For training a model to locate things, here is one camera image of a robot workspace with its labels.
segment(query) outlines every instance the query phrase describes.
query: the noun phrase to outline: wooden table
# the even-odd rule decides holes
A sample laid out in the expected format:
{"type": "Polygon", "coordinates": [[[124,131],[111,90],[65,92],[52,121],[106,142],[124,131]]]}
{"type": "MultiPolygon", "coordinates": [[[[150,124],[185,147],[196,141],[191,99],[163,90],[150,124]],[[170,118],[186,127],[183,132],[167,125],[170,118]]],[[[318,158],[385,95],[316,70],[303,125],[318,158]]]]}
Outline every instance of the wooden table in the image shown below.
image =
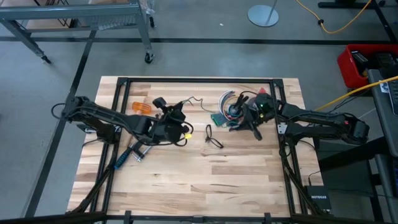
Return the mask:
{"type": "MultiPolygon", "coordinates": [[[[111,107],[117,79],[102,77],[95,99],[97,104],[111,107]]],[[[284,85],[287,102],[304,108],[299,80],[285,78],[284,85]]],[[[203,98],[203,106],[216,111],[218,98],[225,91],[240,93],[262,87],[270,93],[265,84],[132,83],[126,114],[133,114],[132,102],[152,104],[159,96],[170,105],[190,96],[203,98]]],[[[153,105],[152,110],[154,114],[159,112],[153,105]]],[[[131,210],[134,215],[263,217],[269,212],[272,217],[290,216],[273,120],[259,126],[263,140],[257,141],[250,131],[229,133],[226,128],[216,128],[199,102],[193,102],[193,106],[186,104],[183,112],[186,121],[195,128],[188,144],[153,147],[142,162],[129,157],[122,168],[115,171],[108,214],[123,215],[131,210]],[[207,124],[212,125],[213,137],[224,144],[224,149],[205,143],[207,124]]],[[[95,138],[95,134],[88,134],[86,141],[95,138]]],[[[128,140],[129,135],[123,130],[119,155],[126,149],[128,140]]],[[[83,148],[69,210],[75,208],[94,185],[102,147],[103,143],[96,142],[83,148]]],[[[317,155],[313,148],[299,143],[297,158],[303,184],[306,184],[308,175],[319,170],[317,155]]],[[[311,181],[314,185],[323,184],[320,173],[312,175],[311,181]]],[[[97,210],[102,206],[103,189],[97,210]]],[[[297,191],[294,186],[293,189],[295,208],[299,212],[297,191]]]]}

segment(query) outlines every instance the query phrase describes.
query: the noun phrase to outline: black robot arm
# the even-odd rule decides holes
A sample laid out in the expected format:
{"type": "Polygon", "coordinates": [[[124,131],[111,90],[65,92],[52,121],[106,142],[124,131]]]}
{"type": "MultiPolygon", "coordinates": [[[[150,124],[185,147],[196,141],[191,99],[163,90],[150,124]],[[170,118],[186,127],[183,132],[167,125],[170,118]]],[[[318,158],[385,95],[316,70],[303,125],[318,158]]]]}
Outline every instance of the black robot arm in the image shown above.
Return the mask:
{"type": "Polygon", "coordinates": [[[274,100],[267,93],[259,93],[250,105],[242,105],[243,121],[230,131],[251,130],[256,139],[262,137],[256,127],[274,119],[275,116],[283,122],[279,125],[279,134],[284,134],[286,140],[294,145],[305,137],[320,139],[341,139],[349,144],[364,144],[368,140],[369,126],[349,113],[324,113],[300,109],[296,105],[274,100]],[[310,123],[302,126],[296,123],[310,123]]]}
{"type": "Polygon", "coordinates": [[[98,139],[110,144],[115,143],[116,128],[124,128],[128,133],[145,145],[157,145],[162,141],[177,144],[183,138],[182,134],[189,132],[185,125],[185,115],[182,113],[183,103],[166,107],[163,98],[153,101],[156,107],[161,108],[163,115],[158,118],[143,115],[122,114],[90,101],[85,96],[77,96],[66,103],[62,118],[69,122],[83,122],[97,132],[98,139]]]}
{"type": "Polygon", "coordinates": [[[295,145],[302,138],[341,139],[348,144],[357,145],[368,140],[369,126],[349,113],[309,111],[284,103],[278,115],[285,122],[280,131],[295,145]],[[302,126],[297,121],[310,124],[302,126]]]}

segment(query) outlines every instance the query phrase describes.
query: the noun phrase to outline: metal cart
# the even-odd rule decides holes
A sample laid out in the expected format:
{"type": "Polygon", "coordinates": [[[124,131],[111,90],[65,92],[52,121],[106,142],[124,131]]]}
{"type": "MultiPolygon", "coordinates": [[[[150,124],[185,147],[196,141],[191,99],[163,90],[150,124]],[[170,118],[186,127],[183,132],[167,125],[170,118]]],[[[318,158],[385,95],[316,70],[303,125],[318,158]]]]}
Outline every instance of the metal cart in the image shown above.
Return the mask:
{"type": "Polygon", "coordinates": [[[0,7],[0,23],[47,63],[51,61],[31,38],[33,32],[138,28],[146,51],[145,62],[151,63],[154,58],[148,34],[148,25],[153,28],[154,20],[150,14],[142,11],[138,0],[84,5],[69,5],[67,0],[46,0],[44,4],[37,0],[34,2],[37,6],[0,7]],[[56,28],[30,29],[25,25],[26,21],[51,19],[59,22],[56,28]]]}

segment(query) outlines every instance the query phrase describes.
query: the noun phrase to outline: caster wheel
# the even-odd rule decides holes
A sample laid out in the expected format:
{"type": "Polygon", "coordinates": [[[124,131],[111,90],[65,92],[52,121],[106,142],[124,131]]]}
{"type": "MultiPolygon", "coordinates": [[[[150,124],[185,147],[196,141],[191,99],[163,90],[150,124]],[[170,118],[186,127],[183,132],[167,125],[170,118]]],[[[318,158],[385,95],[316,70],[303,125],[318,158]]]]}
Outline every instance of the caster wheel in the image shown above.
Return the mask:
{"type": "Polygon", "coordinates": [[[153,18],[153,17],[150,17],[150,18],[149,18],[149,24],[150,24],[150,26],[151,26],[152,28],[155,28],[155,22],[154,22],[154,18],[153,18]]]}
{"type": "Polygon", "coordinates": [[[43,56],[43,57],[42,57],[42,60],[43,60],[44,62],[47,62],[47,63],[51,64],[51,61],[49,60],[49,58],[48,58],[47,56],[43,56]]]}
{"type": "Polygon", "coordinates": [[[155,57],[154,54],[146,53],[145,54],[145,62],[146,63],[151,63],[153,61],[154,57],[155,57]]]}

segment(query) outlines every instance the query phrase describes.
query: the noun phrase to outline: red container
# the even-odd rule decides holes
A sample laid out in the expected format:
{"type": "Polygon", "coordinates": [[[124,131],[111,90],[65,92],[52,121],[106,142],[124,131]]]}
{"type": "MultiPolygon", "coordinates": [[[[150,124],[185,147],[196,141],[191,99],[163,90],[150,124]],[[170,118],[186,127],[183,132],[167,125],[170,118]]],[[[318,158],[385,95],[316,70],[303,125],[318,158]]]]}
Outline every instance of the red container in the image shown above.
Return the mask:
{"type": "Polygon", "coordinates": [[[371,58],[376,52],[394,52],[398,55],[398,45],[392,44],[349,44],[338,57],[337,62],[348,88],[360,88],[368,84],[368,78],[362,77],[356,69],[352,51],[357,50],[366,58],[371,58]]]}

